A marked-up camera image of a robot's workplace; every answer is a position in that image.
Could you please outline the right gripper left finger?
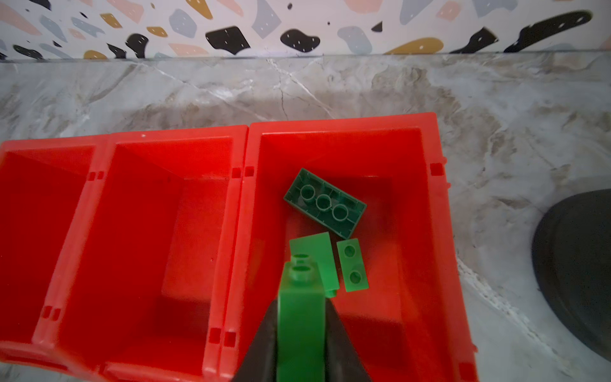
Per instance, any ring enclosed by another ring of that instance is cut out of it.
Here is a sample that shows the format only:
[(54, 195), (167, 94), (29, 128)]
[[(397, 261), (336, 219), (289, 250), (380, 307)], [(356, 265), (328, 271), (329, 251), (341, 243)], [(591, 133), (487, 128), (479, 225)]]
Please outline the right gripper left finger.
[(275, 299), (267, 312), (238, 368), (233, 382), (274, 382), (277, 362), (278, 301)]

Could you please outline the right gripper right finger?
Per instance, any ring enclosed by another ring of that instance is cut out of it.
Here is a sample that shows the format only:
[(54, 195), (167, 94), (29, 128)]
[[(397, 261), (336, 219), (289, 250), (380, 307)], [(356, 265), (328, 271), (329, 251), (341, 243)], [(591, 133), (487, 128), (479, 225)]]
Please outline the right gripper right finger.
[(331, 300), (326, 300), (326, 380), (372, 382)]

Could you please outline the light green small brick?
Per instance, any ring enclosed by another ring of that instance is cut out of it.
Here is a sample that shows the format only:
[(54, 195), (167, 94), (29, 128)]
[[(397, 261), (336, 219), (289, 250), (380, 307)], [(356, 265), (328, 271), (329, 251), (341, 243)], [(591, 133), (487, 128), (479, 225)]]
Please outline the light green small brick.
[(286, 262), (278, 289), (277, 381), (324, 381), (326, 297), (318, 265), (306, 254)]

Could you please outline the green square brick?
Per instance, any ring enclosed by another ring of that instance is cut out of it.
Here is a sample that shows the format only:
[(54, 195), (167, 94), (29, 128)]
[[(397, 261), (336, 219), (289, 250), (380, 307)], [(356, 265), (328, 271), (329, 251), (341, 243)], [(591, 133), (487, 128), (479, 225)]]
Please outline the green square brick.
[(337, 296), (340, 283), (330, 235), (327, 232), (289, 241), (291, 259), (310, 260), (317, 264), (326, 297)]

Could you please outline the dark green long brick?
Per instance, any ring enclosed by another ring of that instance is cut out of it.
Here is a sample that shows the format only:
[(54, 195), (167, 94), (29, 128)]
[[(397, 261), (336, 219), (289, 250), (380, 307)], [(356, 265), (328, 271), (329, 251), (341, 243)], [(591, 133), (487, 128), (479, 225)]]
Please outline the dark green long brick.
[(352, 237), (367, 208), (364, 202), (306, 169), (299, 171), (284, 200), (345, 240)]

